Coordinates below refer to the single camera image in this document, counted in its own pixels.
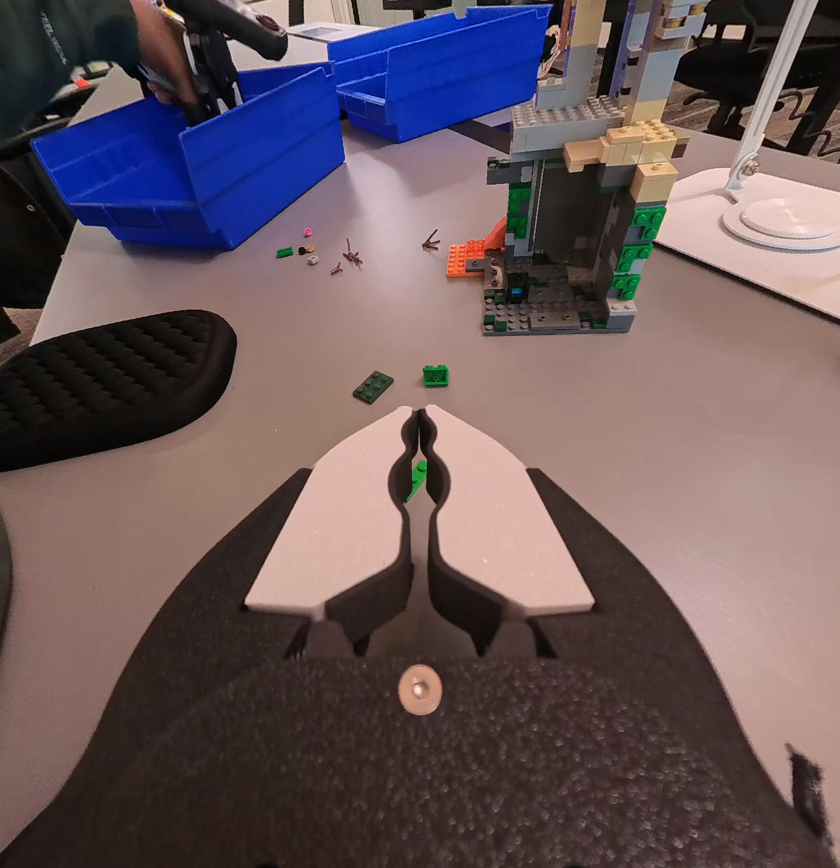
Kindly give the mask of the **black wrist rest cushion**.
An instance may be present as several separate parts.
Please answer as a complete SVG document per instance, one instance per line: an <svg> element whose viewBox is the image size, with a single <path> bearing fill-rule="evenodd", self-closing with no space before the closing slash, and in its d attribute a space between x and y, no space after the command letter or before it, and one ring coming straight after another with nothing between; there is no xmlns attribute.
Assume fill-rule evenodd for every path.
<svg viewBox="0 0 840 868"><path fill-rule="evenodd" d="M0 472L156 439L225 392L238 340L218 314L182 310L33 344L0 368Z"/></svg>

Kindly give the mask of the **dark green plate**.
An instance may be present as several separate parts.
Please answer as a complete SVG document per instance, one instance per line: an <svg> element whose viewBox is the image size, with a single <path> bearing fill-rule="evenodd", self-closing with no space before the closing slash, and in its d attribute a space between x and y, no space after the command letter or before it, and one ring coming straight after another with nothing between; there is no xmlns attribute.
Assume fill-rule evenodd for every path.
<svg viewBox="0 0 840 868"><path fill-rule="evenodd" d="M380 371L372 372L358 387L352 396L365 405L372 406L394 383L394 378Z"/></svg>

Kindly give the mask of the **black office chair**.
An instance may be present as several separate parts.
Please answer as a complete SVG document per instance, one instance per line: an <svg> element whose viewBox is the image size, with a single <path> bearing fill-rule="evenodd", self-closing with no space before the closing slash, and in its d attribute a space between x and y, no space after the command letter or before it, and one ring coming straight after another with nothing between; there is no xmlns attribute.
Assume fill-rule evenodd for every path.
<svg viewBox="0 0 840 868"><path fill-rule="evenodd" d="M696 46L680 60L678 84L690 89L685 107L712 102L717 108L706 131L740 139L743 111L758 97L764 71L793 3L712 1Z"/></svg>

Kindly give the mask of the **blue plastic storage bin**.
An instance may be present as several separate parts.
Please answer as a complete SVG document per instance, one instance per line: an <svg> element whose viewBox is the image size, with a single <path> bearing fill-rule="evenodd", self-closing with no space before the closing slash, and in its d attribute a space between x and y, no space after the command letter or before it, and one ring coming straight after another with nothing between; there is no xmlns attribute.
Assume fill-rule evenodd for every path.
<svg viewBox="0 0 840 868"><path fill-rule="evenodd" d="M77 219L119 241L232 250L344 161L327 62L239 72L245 102L188 127L150 96L36 139Z"/></svg>
<svg viewBox="0 0 840 868"><path fill-rule="evenodd" d="M350 123L405 142L534 95L550 5L475 6L331 42Z"/></svg>

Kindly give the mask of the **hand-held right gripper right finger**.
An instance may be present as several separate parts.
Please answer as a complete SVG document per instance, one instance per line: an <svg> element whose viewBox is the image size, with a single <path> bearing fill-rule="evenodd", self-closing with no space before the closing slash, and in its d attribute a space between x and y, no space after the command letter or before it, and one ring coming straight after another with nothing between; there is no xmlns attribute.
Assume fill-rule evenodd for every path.
<svg viewBox="0 0 840 868"><path fill-rule="evenodd" d="M436 612L480 656L501 624L590 611L595 599L527 467L439 406L422 410L429 521L428 587Z"/></svg>

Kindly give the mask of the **wooden white book stand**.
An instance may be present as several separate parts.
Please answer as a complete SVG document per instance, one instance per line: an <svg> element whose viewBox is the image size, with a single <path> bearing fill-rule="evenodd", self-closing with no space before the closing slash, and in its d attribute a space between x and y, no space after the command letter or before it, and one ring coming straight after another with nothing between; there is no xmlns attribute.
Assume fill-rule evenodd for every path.
<svg viewBox="0 0 840 868"><path fill-rule="evenodd" d="M731 167L675 182L657 242L840 322L840 192L762 174L759 160L816 6L793 3Z"/></svg>

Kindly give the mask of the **person's left forearm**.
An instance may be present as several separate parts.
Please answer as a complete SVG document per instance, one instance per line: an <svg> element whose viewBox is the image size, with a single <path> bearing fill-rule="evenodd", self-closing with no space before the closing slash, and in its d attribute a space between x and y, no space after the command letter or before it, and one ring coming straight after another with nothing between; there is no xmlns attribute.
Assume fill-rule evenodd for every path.
<svg viewBox="0 0 840 868"><path fill-rule="evenodd" d="M139 36L127 1L0 1L0 141L93 61L129 65Z"/></svg>

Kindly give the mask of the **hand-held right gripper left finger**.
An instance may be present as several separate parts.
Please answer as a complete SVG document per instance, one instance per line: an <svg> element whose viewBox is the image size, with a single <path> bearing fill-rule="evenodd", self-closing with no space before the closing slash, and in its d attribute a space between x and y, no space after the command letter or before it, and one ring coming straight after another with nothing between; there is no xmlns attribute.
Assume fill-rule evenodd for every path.
<svg viewBox="0 0 840 868"><path fill-rule="evenodd" d="M311 469L245 597L259 613L336 623L353 655L404 612L414 576L405 499L418 419L396 409L341 441Z"/></svg>

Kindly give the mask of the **person's left hand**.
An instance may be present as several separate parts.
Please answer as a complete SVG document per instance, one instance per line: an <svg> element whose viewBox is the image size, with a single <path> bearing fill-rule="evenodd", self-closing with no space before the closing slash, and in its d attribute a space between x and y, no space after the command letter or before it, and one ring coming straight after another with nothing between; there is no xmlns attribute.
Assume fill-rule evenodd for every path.
<svg viewBox="0 0 840 868"><path fill-rule="evenodd" d="M162 103L197 105L198 95L187 59L183 29L160 8L148 1L131 1L140 49L140 64L153 71L162 83L149 79L147 88Z"/></svg>

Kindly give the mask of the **toy brick castle model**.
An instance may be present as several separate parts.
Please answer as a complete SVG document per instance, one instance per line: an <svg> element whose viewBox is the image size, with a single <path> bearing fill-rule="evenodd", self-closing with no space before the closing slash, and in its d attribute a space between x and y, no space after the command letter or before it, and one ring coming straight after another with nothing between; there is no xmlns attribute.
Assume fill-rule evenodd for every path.
<svg viewBox="0 0 840 868"><path fill-rule="evenodd" d="M609 92L590 95L607 2L561 2L531 103L511 111L507 184L484 241L453 245L447 276L481 275L482 335L626 334L688 138L661 117L708 2L626 2Z"/></svg>

